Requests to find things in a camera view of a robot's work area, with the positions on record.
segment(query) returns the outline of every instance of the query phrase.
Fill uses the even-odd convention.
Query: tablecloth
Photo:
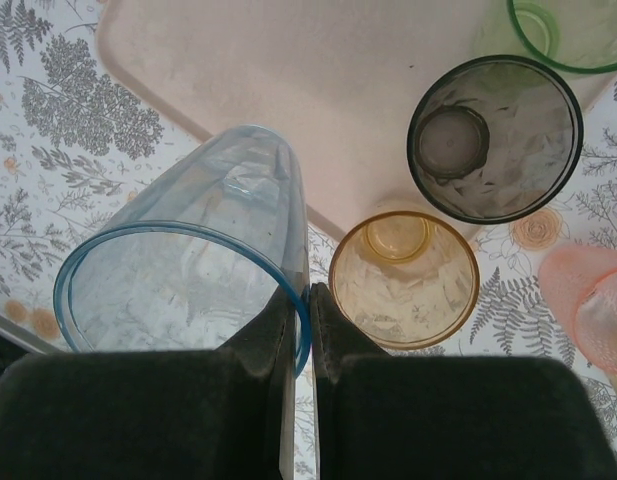
[[[62,349],[51,303],[61,262],[198,145],[99,64],[105,1],[0,0],[0,314]],[[392,353],[557,358],[581,377],[617,452],[617,395],[555,323],[536,277],[560,244],[617,249],[617,82],[587,116],[585,138],[555,201],[473,242],[481,293],[465,326],[434,347]],[[327,281],[334,242],[313,227],[309,240],[311,281]],[[297,383],[298,479],[316,478],[312,378],[309,363]]]

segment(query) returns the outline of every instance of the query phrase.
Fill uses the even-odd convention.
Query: blue plastic cup
[[[310,350],[307,245],[292,148],[265,128],[232,128],[70,254],[55,283],[55,312],[76,351],[211,349],[281,287],[299,317],[299,373]]]

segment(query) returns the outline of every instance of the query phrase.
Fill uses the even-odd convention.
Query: plastic tray
[[[406,133],[426,90],[473,57],[489,0],[112,0],[101,60],[204,141],[242,123],[299,157],[309,219],[339,240],[389,197],[421,199]],[[582,107],[612,74],[571,80]],[[480,227],[446,219],[470,238]]]

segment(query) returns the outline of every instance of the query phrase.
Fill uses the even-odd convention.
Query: floral tablecloth
[[[0,0],[0,314],[64,349],[51,304],[61,262],[198,144],[100,66],[94,32],[105,1]],[[617,396],[537,286],[542,258],[566,242],[617,249],[617,82],[586,118],[583,159],[563,193],[474,242],[482,289],[472,318],[412,354],[557,358],[582,378],[617,452]],[[311,227],[310,246],[311,280],[325,282],[334,244]],[[316,478],[308,365],[297,383],[298,479]]]

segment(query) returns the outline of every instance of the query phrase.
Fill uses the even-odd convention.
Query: plastic cup
[[[523,54],[553,68],[617,70],[617,0],[495,0],[478,36],[479,54]]]
[[[581,109],[568,85],[539,62],[495,55],[454,68],[428,90],[407,154],[433,206],[487,225],[546,205],[574,172],[582,145]]]
[[[328,280],[340,310],[368,337],[382,347],[414,350],[465,323],[477,301],[479,270],[450,225],[418,206],[397,208],[344,237]]]
[[[617,251],[562,247],[542,263],[539,286],[555,319],[584,356],[617,375]]]
[[[310,349],[307,223],[291,147],[232,128],[178,162],[81,244],[54,306],[76,351],[216,348],[281,287],[298,313],[296,370]]]

